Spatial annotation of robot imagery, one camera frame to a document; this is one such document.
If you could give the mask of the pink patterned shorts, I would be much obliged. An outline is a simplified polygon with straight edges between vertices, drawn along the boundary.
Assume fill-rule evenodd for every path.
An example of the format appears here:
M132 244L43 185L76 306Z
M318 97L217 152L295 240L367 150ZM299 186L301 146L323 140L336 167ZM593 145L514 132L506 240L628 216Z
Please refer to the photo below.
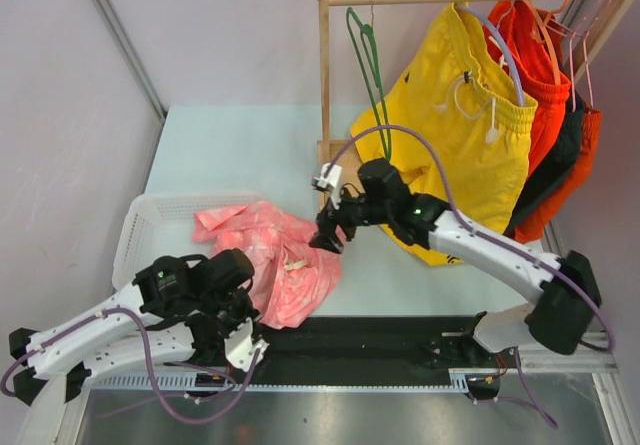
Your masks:
M214 255L238 248L249 258L249 296L270 328L299 327L342 278L338 255L309 246L315 224L268 201L198 211L194 221L194 242L211 242Z

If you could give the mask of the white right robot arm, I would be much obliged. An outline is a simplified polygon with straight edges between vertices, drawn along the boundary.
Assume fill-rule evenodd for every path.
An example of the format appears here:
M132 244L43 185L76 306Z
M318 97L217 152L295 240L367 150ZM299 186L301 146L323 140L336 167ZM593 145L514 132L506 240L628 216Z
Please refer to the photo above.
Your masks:
M458 258L509 286L525 304L475 316L461 341L463 358L484 366L498 352L537 342L560 355L580 344L601 296L589 259L571 251L561 257L535 253L453 211L435 196L413 193L384 159L360 166L362 193L341 185L341 167L325 164L311 184L328 195L309 244L340 254L360 226L385 225L405 245Z

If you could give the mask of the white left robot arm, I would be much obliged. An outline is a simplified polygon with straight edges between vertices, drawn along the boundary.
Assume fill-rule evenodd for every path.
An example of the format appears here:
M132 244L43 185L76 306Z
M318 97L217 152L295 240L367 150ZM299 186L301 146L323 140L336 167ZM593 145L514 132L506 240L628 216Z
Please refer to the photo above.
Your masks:
M31 405L56 375L63 398L108 377L149 365L247 372L268 348L249 293L254 267L239 249L212 257L162 256L110 297L46 331L18 328L9 336L12 365L1 392Z

